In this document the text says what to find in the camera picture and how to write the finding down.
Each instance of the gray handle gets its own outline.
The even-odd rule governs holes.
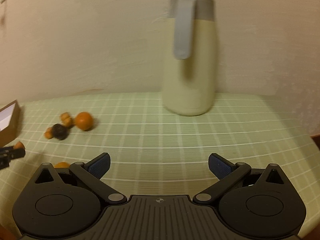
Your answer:
[[[174,26],[173,54],[176,59],[191,56],[196,0],[179,0]]]

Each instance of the triangular cutout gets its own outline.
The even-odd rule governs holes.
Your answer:
[[[53,177],[51,176],[48,169],[44,169],[41,174],[39,175],[38,179],[36,180],[36,183],[45,183],[53,181]]]
[[[284,184],[277,170],[272,170],[266,180],[266,182]]]

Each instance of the wall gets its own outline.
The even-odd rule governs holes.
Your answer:
[[[161,89],[168,0],[6,0],[0,104]],[[320,0],[216,0],[218,90],[279,95],[320,132]]]

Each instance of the green checkered tablecloth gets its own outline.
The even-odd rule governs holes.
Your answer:
[[[195,117],[172,114],[160,93],[84,95],[22,104],[21,140],[26,156],[0,171],[0,223],[14,228],[11,208],[43,162],[87,162],[102,152],[111,168],[101,179],[129,196],[189,194],[217,179],[208,169],[215,152],[253,168],[278,163],[307,207],[303,236],[320,218],[320,152],[292,114],[272,97],[217,94],[214,107]],[[88,111],[95,128],[76,127],[64,141],[47,140],[44,131]]]

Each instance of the black ball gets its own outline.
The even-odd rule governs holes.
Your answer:
[[[56,123],[54,126],[52,126],[52,136],[59,140],[64,140],[68,137],[68,128]]]

